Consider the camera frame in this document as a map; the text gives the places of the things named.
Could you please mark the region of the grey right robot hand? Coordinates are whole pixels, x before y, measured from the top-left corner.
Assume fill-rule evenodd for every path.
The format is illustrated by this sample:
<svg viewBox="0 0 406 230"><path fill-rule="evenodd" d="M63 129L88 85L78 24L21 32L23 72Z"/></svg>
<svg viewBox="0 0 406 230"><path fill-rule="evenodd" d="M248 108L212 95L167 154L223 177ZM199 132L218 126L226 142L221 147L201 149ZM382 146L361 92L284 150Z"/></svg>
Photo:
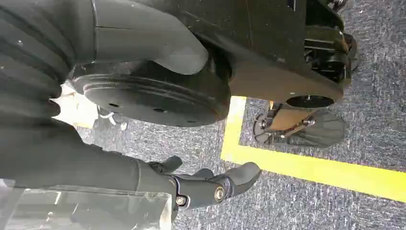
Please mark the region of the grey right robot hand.
<svg viewBox="0 0 406 230"><path fill-rule="evenodd" d="M224 174L201 169L174 175L82 141L56 120L61 85L80 65L145 60L190 76L208 52L170 14L128 0L3 0L0 3L0 176L20 188L77 185L178 195L192 189L198 207L249 190L261 174L253 162Z"/></svg>

